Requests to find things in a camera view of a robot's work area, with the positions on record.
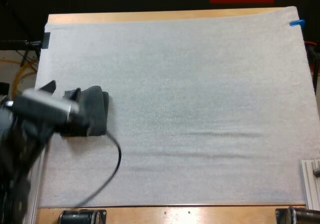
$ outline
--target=wooden board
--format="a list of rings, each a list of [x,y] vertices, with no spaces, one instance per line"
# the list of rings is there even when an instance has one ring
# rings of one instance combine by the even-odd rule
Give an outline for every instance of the wooden board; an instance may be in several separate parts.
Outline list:
[[[254,15],[266,13],[279,8],[228,9],[228,10],[194,10],[194,11],[163,11],[163,12],[128,12],[128,13],[94,13],[94,14],[59,14],[49,15],[49,23],[105,23],[182,20],[195,18],[216,18],[228,16]]]
[[[287,206],[110,207],[112,224],[276,224],[275,209]],[[62,208],[40,209],[36,224],[57,223]]]
[[[172,12],[137,13],[95,13],[49,15],[49,23],[104,23],[180,20],[194,18],[215,18],[266,13],[278,8],[229,9]],[[150,206],[150,207],[106,207],[107,223],[117,224],[174,224],[174,223],[215,223],[215,224],[275,224],[275,209],[287,208],[290,204],[246,204],[213,206]],[[37,224],[54,224],[63,208],[41,208]]]

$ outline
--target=black cable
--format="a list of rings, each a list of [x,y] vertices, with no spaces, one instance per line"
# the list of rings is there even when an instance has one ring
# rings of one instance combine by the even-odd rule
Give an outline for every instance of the black cable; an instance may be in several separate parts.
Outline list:
[[[95,198],[96,195],[98,195],[112,181],[112,179],[114,178],[115,174],[117,173],[117,171],[119,169],[119,166],[121,163],[121,157],[122,157],[121,147],[120,147],[119,143],[117,142],[117,140],[108,131],[106,132],[105,135],[115,144],[115,146],[118,149],[118,162],[116,164],[116,167],[115,167],[113,173],[111,174],[111,176],[102,184],[102,186],[99,187],[99,189],[97,189],[94,193],[92,193],[86,199],[84,199],[79,204],[77,204],[74,208],[83,207],[87,202],[89,202],[93,198]]]
[[[16,52],[17,52],[19,55],[21,55],[22,57],[24,56],[24,55],[21,54],[18,50],[16,50]],[[30,58],[29,56],[27,56],[27,59],[29,59],[29,61],[34,61],[34,59]]]

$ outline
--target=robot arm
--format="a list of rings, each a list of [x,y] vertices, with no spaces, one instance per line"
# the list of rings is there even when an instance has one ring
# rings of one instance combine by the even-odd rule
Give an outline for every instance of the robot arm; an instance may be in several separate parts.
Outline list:
[[[78,103],[56,99],[46,88],[26,90],[16,100],[3,100],[0,108],[0,223],[22,223],[27,211],[28,173],[53,133],[89,130]]]

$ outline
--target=silver metal part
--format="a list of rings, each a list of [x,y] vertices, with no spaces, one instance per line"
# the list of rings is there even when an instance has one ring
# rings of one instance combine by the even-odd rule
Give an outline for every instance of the silver metal part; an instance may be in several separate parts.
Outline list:
[[[14,102],[12,100],[6,101],[4,103],[4,105],[7,106],[7,107],[11,107],[13,104],[14,104]]]
[[[36,213],[38,209],[39,196],[41,190],[41,176],[43,170],[43,161],[46,155],[46,148],[43,150],[39,158],[35,161],[29,173],[31,189],[28,198],[28,210],[23,219],[22,224],[34,224],[36,222]]]
[[[63,110],[68,116],[70,113],[79,113],[79,105],[76,102],[67,99],[57,99],[46,91],[26,89],[22,95],[29,99]]]
[[[320,168],[320,159],[300,161],[306,207],[312,210],[320,210],[320,178],[313,173],[317,168]]]

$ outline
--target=gray cloth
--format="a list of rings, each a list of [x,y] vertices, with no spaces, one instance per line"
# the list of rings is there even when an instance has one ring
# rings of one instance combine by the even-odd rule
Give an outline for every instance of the gray cloth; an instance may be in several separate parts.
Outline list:
[[[99,85],[123,148],[88,206],[303,202],[317,105],[294,7],[181,21],[47,24],[37,86]],[[73,206],[117,161],[106,137],[54,136],[40,207]]]

